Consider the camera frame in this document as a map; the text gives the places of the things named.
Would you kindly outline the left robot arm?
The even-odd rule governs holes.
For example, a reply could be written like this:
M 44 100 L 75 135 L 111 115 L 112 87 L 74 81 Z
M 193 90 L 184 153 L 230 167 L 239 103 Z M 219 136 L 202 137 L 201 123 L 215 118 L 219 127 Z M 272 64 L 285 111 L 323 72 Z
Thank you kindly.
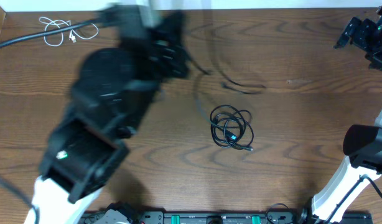
M 161 17 L 148 5 L 115 4 L 94 23 L 114 27 L 119 44 L 92 52 L 70 88 L 39 165 L 26 223 L 76 223 L 96 200 L 129 149 L 161 85 L 189 74 L 185 14 Z

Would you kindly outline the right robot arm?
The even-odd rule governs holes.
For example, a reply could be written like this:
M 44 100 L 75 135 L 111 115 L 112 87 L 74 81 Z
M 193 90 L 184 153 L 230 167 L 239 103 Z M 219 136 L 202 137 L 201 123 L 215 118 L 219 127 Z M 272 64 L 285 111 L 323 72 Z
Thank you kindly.
M 336 44 L 347 44 L 365 52 L 369 67 L 382 72 L 382 6 L 379 19 L 351 18 Z M 354 124 L 343 140 L 344 157 L 326 186 L 302 209 L 298 223 L 340 223 L 346 210 L 361 192 L 371 185 L 382 199 L 375 180 L 382 176 L 382 109 L 372 126 Z

